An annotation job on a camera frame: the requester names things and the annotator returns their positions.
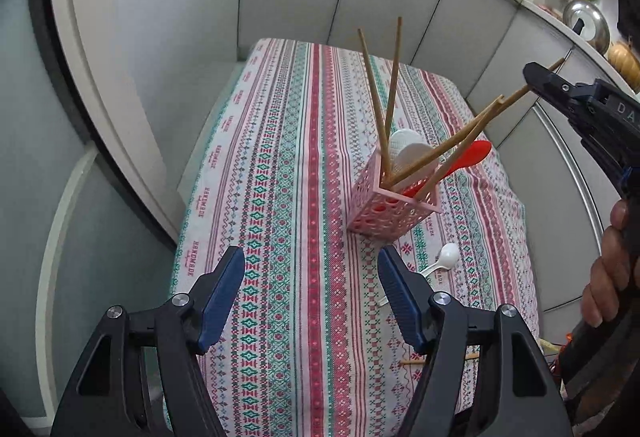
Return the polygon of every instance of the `patterned tablecloth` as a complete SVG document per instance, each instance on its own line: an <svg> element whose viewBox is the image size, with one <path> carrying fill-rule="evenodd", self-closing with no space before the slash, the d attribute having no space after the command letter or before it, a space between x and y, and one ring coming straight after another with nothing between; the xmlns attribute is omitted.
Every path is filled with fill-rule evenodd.
<svg viewBox="0 0 640 437"><path fill-rule="evenodd" d="M386 106L391 62L373 58ZM394 128L435 145L472 118L455 85L400 66ZM381 243L346 231L351 186L376 145L361 54L258 42L220 113L180 236L172 292L188 291L229 245L246 273L220 343L200 362L229 435L390 436L419 377L389 305L377 306ZM463 305L518 307L538 334L524 208L497 153L440 185L442 214L396 242L423 269L456 242L462 263L435 290ZM460 408L470 405L469 361Z"/></svg>

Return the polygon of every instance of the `screw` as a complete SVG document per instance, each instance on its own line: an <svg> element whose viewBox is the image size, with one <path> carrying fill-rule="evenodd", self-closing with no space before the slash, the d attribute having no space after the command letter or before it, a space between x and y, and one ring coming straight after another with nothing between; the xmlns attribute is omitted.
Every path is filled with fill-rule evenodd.
<svg viewBox="0 0 640 437"><path fill-rule="evenodd" d="M505 303L505 305L500 307L500 312L509 318L515 318L515 315L518 314L518 310L508 303Z"/></svg>
<svg viewBox="0 0 640 437"><path fill-rule="evenodd" d="M451 296L446 292L436 292L433 295L433 301L439 305L447 305L451 301Z"/></svg>
<svg viewBox="0 0 640 437"><path fill-rule="evenodd" d="M122 314L122 307L119 305L114 305L113 307L109 307L107 310L107 318L116 319L119 318Z"/></svg>
<svg viewBox="0 0 640 437"><path fill-rule="evenodd" d="M187 305L189 303L189 295L184 292L180 292L176 294L173 298L171 298L171 303L176 307L182 307L183 305Z"/></svg>

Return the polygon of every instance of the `pink basket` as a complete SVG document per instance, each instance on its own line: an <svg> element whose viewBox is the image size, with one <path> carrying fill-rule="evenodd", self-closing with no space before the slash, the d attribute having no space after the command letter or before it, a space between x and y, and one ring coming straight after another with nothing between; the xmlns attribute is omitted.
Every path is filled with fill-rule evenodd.
<svg viewBox="0 0 640 437"><path fill-rule="evenodd" d="M380 188L380 153L375 150L351 189L347 229L393 241L431 213L442 213L438 187L422 202Z"/></svg>

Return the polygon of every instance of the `plastic spoon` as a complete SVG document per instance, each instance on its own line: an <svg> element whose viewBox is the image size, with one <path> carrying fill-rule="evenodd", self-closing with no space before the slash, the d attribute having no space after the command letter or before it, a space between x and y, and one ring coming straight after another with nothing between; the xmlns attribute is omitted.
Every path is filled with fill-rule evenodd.
<svg viewBox="0 0 640 437"><path fill-rule="evenodd" d="M484 158L489 155L489 152L491 152L491 147L492 144L489 141L473 141L469 148L465 150L444 177L448 177L454 171L460 170L460 168L468 168L469 166L475 166L476 164L481 163ZM425 182L426 181L422 180L412 184L412 186L409 186L404 192L402 192L402 195L409 198L415 197L418 191L420 191L424 186Z"/></svg>
<svg viewBox="0 0 640 437"><path fill-rule="evenodd" d="M438 260L436 263L431 264L430 266L424 268L420 271L420 274L427 278L431 273L437 271L438 269L446 269L447 271L451 271L455 266L457 266L460 261L460 248L457 243L447 243L442 246L440 250L440 254L438 255ZM382 307L389 303L389 300L384 296L382 300L378 302L378 305Z"/></svg>

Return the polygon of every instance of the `human hand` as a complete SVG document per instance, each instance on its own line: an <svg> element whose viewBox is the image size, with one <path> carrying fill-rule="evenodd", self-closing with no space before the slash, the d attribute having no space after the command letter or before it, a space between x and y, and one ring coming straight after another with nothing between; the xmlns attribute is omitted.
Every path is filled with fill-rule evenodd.
<svg viewBox="0 0 640 437"><path fill-rule="evenodd" d="M597 327L602 320L616 317L620 303L616 289L622 291L629 284L628 252L623 247L622 233L627 221L627 204L619 200L611 210L611 225L602 237L602 256L591 266L591 281L582 292L580 311L584 321ZM640 287L640 265L635 266L634 279Z"/></svg>

